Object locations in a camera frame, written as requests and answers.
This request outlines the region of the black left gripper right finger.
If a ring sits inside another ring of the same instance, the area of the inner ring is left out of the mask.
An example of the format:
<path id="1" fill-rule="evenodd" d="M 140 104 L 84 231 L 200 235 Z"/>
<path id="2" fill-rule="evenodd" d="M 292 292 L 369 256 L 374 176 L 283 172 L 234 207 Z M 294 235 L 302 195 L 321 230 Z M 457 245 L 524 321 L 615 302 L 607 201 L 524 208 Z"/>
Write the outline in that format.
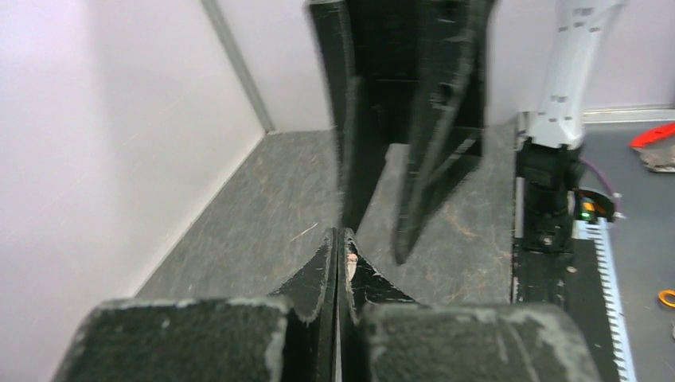
<path id="1" fill-rule="evenodd" d="M 583 335 L 543 303 L 426 306 L 393 286 L 338 233 L 345 381 L 598 381 Z"/>

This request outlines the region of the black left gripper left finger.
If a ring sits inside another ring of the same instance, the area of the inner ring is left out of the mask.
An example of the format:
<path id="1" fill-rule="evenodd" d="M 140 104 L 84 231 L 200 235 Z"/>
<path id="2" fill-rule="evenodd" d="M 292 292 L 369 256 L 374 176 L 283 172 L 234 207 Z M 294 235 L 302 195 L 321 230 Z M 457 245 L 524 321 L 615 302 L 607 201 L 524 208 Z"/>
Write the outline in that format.
<path id="1" fill-rule="evenodd" d="M 82 321 L 56 381 L 331 381 L 337 232 L 270 294 L 119 299 Z"/>

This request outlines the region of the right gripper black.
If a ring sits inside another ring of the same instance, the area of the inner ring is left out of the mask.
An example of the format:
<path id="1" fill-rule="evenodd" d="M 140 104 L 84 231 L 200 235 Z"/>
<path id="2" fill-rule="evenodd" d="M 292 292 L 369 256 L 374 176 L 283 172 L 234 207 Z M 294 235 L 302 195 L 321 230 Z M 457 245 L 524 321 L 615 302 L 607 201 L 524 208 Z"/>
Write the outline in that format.
<path id="1" fill-rule="evenodd" d="M 339 223 L 357 232 L 386 164 L 408 146 L 392 250 L 407 262 L 481 152 L 491 1 L 309 1 L 333 112 Z"/>

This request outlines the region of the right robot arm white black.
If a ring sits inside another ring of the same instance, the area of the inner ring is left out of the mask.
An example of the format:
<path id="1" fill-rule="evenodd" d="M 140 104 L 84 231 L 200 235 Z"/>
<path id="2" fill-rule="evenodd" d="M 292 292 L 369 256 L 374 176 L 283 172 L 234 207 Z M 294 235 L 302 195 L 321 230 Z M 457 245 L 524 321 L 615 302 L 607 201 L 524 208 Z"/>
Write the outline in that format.
<path id="1" fill-rule="evenodd" d="M 393 236 L 404 263 L 482 153 L 491 1 L 309 1 L 337 147 L 339 223 L 358 230 L 392 144 L 408 146 Z M 522 137 L 524 246 L 570 251 L 583 94 L 622 1 L 560 1 L 544 90 Z"/>

